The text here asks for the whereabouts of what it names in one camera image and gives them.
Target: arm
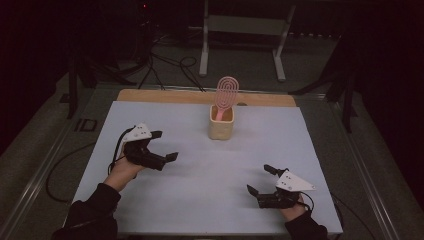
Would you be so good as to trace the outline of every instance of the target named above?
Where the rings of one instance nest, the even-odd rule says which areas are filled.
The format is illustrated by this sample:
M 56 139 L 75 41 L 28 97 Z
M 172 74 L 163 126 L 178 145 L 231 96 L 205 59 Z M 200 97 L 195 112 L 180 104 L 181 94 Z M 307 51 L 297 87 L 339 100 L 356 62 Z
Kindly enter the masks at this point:
M 117 161 L 87 201 L 72 204 L 65 226 L 53 234 L 53 239 L 116 239 L 118 226 L 113 212 L 121 198 L 119 192 L 143 169 L 125 157 Z
M 280 209 L 286 219 L 286 229 L 293 240 L 327 240 L 327 228 L 318 225 L 311 217 L 312 211 L 306 211 L 305 207 L 295 204 L 292 208 Z

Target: floor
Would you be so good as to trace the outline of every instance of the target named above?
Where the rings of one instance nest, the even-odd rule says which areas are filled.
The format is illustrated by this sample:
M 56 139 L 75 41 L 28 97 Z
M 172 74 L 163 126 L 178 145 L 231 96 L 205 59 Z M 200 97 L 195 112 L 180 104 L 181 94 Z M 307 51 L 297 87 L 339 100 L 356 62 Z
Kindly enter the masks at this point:
M 154 47 L 154 53 L 177 61 L 190 56 L 200 59 L 198 41 L 181 45 L 165 40 Z M 217 40 L 211 44 L 208 75 L 197 76 L 198 61 L 189 69 L 207 90 L 213 90 L 221 77 L 230 75 L 239 80 L 243 91 L 284 94 L 317 80 L 336 43 L 329 39 L 289 37 L 282 54 L 287 76 L 284 83 L 276 81 L 271 47 L 267 44 L 252 47 Z M 180 67 L 158 58 L 153 61 L 157 77 L 150 74 L 141 88 L 157 89 L 159 79 L 166 89 L 196 90 Z M 128 79 L 140 83 L 147 70 L 142 69 Z M 364 108 L 361 96 L 357 93 L 354 96 L 353 132 L 347 134 L 340 124 L 339 105 L 323 97 L 327 87 L 296 96 L 295 100 L 341 212 L 344 233 L 340 239 L 422 239 L 424 214 Z M 128 86 L 106 78 L 101 79 L 96 89 L 80 86 L 79 110 L 73 119 L 66 119 L 68 106 L 59 103 L 59 99 L 67 92 L 67 75 L 58 82 L 56 94 L 0 157 L 1 239 L 49 239 L 63 224 L 69 200 L 78 187 L 110 104 L 123 88 Z M 98 124 L 94 131 L 81 131 L 76 128 L 78 119 L 96 120 Z M 55 201 L 46 193 L 48 175 L 50 195 L 64 202 Z M 287 236 L 143 236 L 143 239 L 158 240 L 202 238 L 289 239 Z

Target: brush handle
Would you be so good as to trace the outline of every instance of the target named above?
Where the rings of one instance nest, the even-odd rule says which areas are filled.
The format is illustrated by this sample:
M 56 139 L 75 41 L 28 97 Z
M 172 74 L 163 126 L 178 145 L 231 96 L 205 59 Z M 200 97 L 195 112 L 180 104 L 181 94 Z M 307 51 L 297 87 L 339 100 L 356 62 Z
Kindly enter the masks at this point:
M 222 115 L 224 115 L 225 109 L 218 108 L 218 113 L 216 114 L 215 121 L 222 121 Z

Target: beige cup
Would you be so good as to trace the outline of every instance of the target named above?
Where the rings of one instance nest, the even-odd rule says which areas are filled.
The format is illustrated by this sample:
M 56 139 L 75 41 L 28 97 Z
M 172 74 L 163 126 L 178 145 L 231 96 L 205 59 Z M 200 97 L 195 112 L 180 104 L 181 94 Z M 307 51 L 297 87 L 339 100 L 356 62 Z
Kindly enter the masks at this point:
M 222 121 L 215 121 L 218 108 L 214 105 L 209 113 L 209 138 L 213 140 L 228 140 L 231 138 L 234 125 L 234 110 L 227 109 L 222 115 Z

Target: person's left hand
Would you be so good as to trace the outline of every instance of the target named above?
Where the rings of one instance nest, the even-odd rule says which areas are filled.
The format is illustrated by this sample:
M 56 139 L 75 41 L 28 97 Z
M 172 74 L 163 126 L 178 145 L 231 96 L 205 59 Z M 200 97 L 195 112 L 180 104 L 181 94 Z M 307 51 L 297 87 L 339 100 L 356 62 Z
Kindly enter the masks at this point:
M 113 167 L 109 176 L 103 182 L 106 185 L 111 186 L 116 191 L 122 191 L 127 183 L 129 183 L 138 172 L 143 170 L 145 167 L 141 165 L 136 165 L 131 163 L 124 157 L 124 154 L 121 153 L 120 160 L 115 162 L 115 166 Z

